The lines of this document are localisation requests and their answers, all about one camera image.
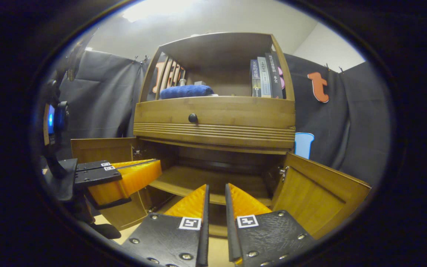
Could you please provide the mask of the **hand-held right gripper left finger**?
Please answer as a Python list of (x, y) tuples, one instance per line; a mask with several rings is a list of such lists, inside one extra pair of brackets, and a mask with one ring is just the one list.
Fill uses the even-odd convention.
[(163, 214), (152, 212), (122, 244), (149, 266), (208, 265), (209, 186), (204, 184)]

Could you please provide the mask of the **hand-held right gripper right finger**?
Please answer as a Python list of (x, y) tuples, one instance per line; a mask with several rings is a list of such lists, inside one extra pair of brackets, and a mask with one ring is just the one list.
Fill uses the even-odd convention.
[(287, 211), (273, 211), (233, 184), (225, 185), (229, 260), (237, 267), (280, 267), (316, 240)]

